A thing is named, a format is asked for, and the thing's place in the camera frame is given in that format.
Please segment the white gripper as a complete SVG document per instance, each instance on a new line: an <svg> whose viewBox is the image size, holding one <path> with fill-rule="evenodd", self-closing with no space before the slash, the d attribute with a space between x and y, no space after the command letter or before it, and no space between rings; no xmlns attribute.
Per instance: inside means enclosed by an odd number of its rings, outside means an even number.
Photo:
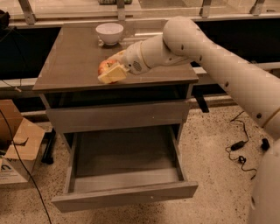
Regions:
<svg viewBox="0 0 280 224"><path fill-rule="evenodd" d="M109 60L116 60L122 62L131 73L143 74L151 70L149 66L148 45L145 41L139 41L130 45L126 50L117 52L108 57ZM128 69L118 63L114 65L113 78L115 82L122 81L127 77Z"/></svg>

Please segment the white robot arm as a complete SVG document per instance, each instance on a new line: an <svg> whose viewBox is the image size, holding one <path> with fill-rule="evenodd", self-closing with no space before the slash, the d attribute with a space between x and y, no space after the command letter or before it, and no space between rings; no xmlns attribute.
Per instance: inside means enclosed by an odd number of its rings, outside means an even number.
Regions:
<svg viewBox="0 0 280 224"><path fill-rule="evenodd" d="M196 62L273 139L255 176L249 224L280 224L280 79L215 44L189 18L174 17L163 33L130 45L98 68L102 83L153 67Z"/></svg>

